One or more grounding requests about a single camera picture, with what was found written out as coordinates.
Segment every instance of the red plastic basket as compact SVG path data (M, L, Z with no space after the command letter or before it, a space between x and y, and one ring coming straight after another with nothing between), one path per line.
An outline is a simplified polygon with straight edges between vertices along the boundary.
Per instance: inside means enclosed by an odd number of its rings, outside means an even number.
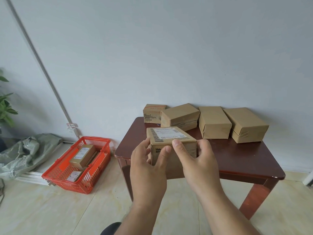
M74 143L53 165L46 170L42 178L53 182L63 189L71 190L83 194L89 194L95 184L97 183L102 172L111 160L110 140L107 138L99 137L81 137ZM72 167L69 160L78 152L84 144L93 144L96 149L100 151L98 156L88 166L86 170L80 175L75 182L66 181L73 171L78 171L78 168Z

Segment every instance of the table top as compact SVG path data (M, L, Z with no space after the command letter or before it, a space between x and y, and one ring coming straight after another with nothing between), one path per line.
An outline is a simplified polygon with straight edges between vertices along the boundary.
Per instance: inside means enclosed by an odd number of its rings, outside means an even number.
M144 123L137 117L115 151L115 157L131 159L135 147L147 138L147 128L160 127ZM202 139L199 127L188 130L195 139ZM264 142L236 143L229 139L208 139L220 173L283 180L285 173Z

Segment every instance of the hand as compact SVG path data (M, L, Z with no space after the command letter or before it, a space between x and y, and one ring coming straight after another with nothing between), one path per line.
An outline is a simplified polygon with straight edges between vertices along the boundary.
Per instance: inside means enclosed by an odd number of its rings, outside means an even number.
M133 206L139 208L150 208L159 206L167 187L165 169L167 158L171 152L170 146L165 146L158 157L155 166L146 156L150 153L150 138L142 141L131 155L131 186L133 190Z
M173 140L172 144L182 163L185 178L198 198L208 193L224 193L217 161L208 140L197 141L197 158L191 157L178 139Z

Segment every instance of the forearm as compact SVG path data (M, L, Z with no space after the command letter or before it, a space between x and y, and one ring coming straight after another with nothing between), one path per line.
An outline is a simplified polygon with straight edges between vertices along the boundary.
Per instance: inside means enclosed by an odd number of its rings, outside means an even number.
M260 235L224 192L208 192L198 198L214 235Z
M133 204L115 235L151 234L159 208L159 204L146 207Z

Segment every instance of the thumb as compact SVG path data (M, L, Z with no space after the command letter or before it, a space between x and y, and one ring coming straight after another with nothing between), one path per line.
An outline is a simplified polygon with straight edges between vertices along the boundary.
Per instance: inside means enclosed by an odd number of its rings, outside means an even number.
M157 159L156 162L156 166L157 167L164 167L164 169L166 168L167 165L167 159L168 156L170 155L172 148L170 146L165 146L164 148L162 148L159 157Z
M177 156L179 157L179 160L182 163L182 166L185 166L191 159L190 154L187 152L187 150L184 147L184 145L182 144L182 142L179 141L178 139L174 139L172 141L172 145L173 145L173 148L174 148Z

